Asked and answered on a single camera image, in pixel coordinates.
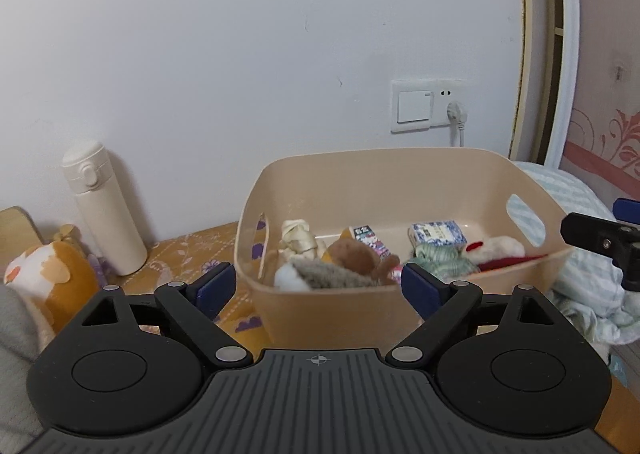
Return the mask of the green plaid cloth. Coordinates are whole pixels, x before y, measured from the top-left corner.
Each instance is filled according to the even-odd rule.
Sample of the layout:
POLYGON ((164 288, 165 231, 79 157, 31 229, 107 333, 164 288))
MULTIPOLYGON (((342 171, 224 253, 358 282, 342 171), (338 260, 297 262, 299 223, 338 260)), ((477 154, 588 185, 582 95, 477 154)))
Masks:
POLYGON ((467 279, 470 275, 480 273, 480 269, 463 257, 456 246, 450 245, 417 245, 414 256, 407 263, 422 267, 441 281, 467 279))

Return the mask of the white kitty plush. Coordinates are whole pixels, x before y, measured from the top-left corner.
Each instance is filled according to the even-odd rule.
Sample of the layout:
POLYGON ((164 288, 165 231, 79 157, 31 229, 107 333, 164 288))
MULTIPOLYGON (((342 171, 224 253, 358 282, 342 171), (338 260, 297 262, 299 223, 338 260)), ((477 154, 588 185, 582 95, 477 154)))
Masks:
POLYGON ((504 269, 505 267, 541 259, 543 255, 528 255, 524 245, 509 236, 490 237, 467 244, 461 252, 480 272, 504 269))

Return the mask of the blue white tissue pack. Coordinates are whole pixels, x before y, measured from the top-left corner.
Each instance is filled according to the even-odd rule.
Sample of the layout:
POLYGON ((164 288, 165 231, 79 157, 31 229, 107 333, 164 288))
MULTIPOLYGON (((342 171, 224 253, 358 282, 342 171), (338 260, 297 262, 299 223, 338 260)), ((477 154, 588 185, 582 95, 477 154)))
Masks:
POLYGON ((408 236, 414 247, 428 244, 462 248, 468 243, 455 221, 412 223, 408 228, 408 236))

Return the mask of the long cartoon printed box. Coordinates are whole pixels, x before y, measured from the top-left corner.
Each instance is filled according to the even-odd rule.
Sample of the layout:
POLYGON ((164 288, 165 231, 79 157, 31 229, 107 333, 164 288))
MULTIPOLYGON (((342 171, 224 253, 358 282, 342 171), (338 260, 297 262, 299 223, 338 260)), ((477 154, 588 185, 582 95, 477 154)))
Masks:
POLYGON ((368 225, 351 226, 349 232, 354 240, 371 248, 380 259, 389 257, 392 253, 386 244, 380 240, 378 234, 368 225))

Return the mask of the brown monkey plush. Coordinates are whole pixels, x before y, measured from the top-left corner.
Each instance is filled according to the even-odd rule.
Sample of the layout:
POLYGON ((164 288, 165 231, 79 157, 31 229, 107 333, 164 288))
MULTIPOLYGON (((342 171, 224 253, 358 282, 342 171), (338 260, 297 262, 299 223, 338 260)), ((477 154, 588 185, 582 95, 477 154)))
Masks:
POLYGON ((322 255, 322 261, 367 278, 373 286, 390 284, 393 270, 400 266, 398 255, 380 258, 373 248, 350 237, 330 244, 322 255))

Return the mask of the grey hedgehog plush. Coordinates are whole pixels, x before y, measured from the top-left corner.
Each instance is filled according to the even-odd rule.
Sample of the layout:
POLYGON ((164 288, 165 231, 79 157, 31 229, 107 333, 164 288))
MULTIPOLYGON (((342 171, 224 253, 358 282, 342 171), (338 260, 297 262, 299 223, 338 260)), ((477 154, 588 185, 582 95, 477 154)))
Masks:
POLYGON ((273 287, 283 292, 380 287, 376 279, 321 260, 292 259, 279 267, 273 287))

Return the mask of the cream fabric scrunchie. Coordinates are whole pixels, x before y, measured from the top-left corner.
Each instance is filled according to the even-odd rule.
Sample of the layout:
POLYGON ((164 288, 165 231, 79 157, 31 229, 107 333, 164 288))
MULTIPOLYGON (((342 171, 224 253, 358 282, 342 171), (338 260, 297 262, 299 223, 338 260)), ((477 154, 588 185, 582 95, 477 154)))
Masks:
POLYGON ((326 244, 314 236, 310 225, 302 219, 285 220, 281 226, 278 264, 283 265, 292 258, 321 259, 326 244))

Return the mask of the striped blue bedding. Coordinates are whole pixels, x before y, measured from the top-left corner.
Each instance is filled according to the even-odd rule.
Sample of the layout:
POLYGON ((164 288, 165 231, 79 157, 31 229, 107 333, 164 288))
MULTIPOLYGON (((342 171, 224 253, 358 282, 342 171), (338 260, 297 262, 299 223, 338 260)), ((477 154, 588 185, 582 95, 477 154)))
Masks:
MULTIPOLYGON (((612 221, 613 214, 583 181, 562 170, 518 162, 567 213, 612 221)), ((548 297, 593 344, 622 346, 639 339, 639 296, 622 288, 623 272, 608 258, 574 250, 548 297)))

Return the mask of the beige plastic storage bin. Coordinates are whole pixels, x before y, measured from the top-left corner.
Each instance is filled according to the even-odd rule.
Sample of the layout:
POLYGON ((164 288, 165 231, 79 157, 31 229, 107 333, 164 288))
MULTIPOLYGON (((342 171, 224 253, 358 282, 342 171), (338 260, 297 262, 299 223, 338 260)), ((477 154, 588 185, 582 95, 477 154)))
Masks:
POLYGON ((533 211, 544 233, 524 239, 526 262, 476 274, 473 281, 488 293, 508 293, 519 284, 547 291, 570 256, 560 234, 563 209, 510 160, 471 148, 344 151, 270 163, 239 221, 235 271, 273 347, 387 351, 421 322, 400 288, 275 289, 282 224, 302 219, 326 243, 366 225, 390 252, 408 259, 413 223, 453 221, 470 240, 521 238, 508 211, 512 199, 533 211))

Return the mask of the orange hamster plush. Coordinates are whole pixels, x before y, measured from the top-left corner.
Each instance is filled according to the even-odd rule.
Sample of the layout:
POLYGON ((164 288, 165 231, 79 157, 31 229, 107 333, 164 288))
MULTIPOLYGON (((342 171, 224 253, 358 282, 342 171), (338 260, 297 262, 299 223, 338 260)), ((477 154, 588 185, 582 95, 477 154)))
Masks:
POLYGON ((85 252, 66 225, 50 244, 32 246, 11 261, 3 283, 37 311, 57 335, 101 289, 85 252))

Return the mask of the cream thermos bottle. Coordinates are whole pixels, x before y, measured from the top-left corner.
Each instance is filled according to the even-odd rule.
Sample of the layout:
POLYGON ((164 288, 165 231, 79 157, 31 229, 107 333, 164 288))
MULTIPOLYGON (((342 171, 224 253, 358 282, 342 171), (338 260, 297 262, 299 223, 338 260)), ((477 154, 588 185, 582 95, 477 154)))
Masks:
POLYGON ((86 226, 113 272, 127 276, 139 270, 148 252, 104 145, 88 141, 72 146, 61 167, 86 226))

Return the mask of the grey plush cushion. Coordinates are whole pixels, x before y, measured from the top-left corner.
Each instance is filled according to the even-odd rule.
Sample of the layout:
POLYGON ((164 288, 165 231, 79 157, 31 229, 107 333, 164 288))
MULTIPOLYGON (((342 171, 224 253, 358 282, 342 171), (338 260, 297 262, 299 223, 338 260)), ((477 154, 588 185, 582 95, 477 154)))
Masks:
POLYGON ((1 452, 17 453, 42 433, 27 394, 29 368, 54 338, 38 307, 1 285, 1 452))

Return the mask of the wooden door frame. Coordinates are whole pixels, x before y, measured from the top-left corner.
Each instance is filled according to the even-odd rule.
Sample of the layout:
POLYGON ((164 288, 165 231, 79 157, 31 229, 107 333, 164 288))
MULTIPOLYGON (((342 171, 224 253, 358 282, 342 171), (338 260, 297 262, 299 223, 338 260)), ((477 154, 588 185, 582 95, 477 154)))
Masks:
POLYGON ((574 104, 580 0, 521 0, 522 55, 509 158, 558 169, 574 104))

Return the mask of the white wall switch socket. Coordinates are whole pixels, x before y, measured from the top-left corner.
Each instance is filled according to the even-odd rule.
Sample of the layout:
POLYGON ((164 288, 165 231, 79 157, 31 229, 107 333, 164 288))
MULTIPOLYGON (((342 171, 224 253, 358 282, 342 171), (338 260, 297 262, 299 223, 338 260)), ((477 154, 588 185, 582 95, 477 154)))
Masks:
POLYGON ((390 133, 401 134, 451 125, 448 107, 465 100, 468 84, 458 79, 394 80, 390 133))

